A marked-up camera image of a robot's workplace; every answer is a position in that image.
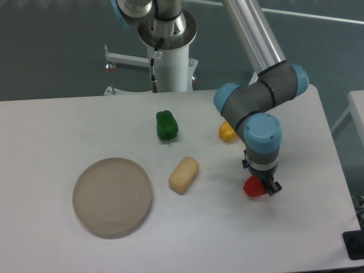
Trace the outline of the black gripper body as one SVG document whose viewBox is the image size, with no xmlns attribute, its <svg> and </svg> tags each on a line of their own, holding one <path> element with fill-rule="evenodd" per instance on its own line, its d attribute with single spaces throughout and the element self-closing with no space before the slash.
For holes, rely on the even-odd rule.
<svg viewBox="0 0 364 273">
<path fill-rule="evenodd" d="M 270 169 L 267 169 L 267 170 L 264 170 L 264 171 L 261 171 L 261 170 L 258 170 L 258 169 L 255 169 L 253 168 L 252 166 L 248 166 L 248 171 L 250 172 L 250 174 L 253 176 L 253 177 L 257 177 L 261 180 L 272 180 L 274 181 L 274 174 L 277 170 L 277 165 L 275 165 L 274 167 L 270 168 Z"/>
</svg>

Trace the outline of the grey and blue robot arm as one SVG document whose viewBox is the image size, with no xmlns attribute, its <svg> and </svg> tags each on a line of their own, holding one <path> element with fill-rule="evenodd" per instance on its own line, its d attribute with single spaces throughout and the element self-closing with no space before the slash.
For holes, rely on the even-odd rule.
<svg viewBox="0 0 364 273">
<path fill-rule="evenodd" d="M 303 94 L 309 85 L 306 71 L 287 63 L 257 1 L 223 1 L 257 80 L 242 88 L 234 82 L 221 86 L 213 102 L 218 112 L 245 144 L 242 166 L 251 173 L 243 188 L 249 196 L 281 190 L 274 173 L 278 166 L 282 130 L 269 111 Z M 133 23 L 148 50 L 147 68 L 154 93 L 184 92 L 192 84 L 189 45 L 196 22 L 182 1 L 112 1 L 122 26 Z"/>
</svg>

